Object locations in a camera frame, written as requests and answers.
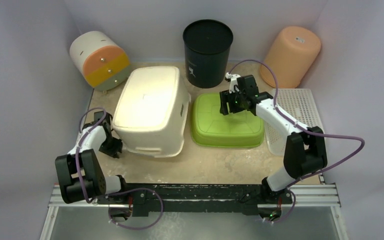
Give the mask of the lime green basin tray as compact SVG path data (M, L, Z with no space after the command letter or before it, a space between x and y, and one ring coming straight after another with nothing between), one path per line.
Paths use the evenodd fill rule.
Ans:
M264 121L248 111L223 115L218 93L204 93L193 102L191 138L198 145L215 148L255 148L265 135Z

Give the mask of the cream perforated laundry basket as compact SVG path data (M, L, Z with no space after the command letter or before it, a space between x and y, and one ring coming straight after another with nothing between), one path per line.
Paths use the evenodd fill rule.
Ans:
M113 129L131 153L175 157L184 146L190 101L178 67L137 68L117 102Z

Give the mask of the dark navy round bin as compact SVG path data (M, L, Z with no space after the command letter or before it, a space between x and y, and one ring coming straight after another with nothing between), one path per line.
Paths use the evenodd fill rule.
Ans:
M184 29L182 39L187 80L201 89L218 86L225 77L232 30L221 21L201 19Z

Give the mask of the white perforated strainer basket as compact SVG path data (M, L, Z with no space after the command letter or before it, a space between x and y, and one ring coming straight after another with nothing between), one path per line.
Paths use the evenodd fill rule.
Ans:
M276 102L293 118L309 127L324 129L312 91L308 88L281 88ZM270 153L283 156L286 138L271 125L265 125L265 139Z

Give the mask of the orange plastic bucket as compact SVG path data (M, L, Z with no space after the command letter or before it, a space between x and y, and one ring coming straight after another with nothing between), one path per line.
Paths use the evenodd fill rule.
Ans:
M275 74L279 88L296 88L321 48L321 39L312 31L301 26L287 26L279 32L263 62Z

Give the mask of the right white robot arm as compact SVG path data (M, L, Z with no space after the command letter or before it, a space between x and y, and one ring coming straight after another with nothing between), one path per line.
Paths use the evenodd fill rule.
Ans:
M225 74L229 89L221 91L222 115L249 111L276 129L285 140L283 166L261 181L262 200L268 204L280 198L281 192L296 180L327 166L325 140L320 127L309 127L293 118L268 92L260 92L253 75Z

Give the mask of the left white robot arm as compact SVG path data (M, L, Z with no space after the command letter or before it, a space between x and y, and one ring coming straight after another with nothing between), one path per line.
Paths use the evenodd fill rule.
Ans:
M105 176L97 152L118 158L122 140L112 135L112 115L101 107L94 108L94 119L80 127L74 147L55 159L61 197L66 204L109 195L118 205L126 203L129 191L121 175Z

